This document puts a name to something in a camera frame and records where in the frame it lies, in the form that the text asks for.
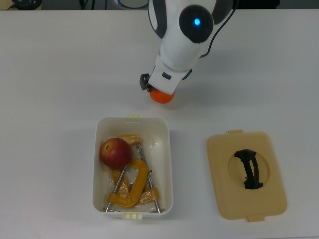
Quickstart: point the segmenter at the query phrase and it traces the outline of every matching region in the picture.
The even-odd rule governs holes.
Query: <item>box lid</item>
[[[232,130],[212,136],[207,153],[217,206],[224,218],[256,222],[286,210],[283,183],[266,133]]]

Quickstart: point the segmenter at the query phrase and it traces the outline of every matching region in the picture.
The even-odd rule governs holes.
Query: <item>table surface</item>
[[[0,14],[0,238],[319,236],[318,10],[239,10],[167,105],[141,91],[159,51],[146,11]],[[160,219],[108,218],[92,204],[104,117],[163,118],[174,206]],[[217,210],[206,141],[265,131],[288,208],[264,222]]]

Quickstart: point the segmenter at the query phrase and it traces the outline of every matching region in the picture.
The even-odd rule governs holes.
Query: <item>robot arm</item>
[[[141,76],[142,89],[173,95],[207,51],[214,22],[220,23],[232,5],[233,0],[150,0],[150,22],[162,44],[152,74]]]

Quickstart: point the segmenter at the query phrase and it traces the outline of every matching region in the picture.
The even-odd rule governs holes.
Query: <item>red apple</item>
[[[121,138],[110,138],[100,149],[100,158],[111,169],[122,170],[133,157],[131,146]]]

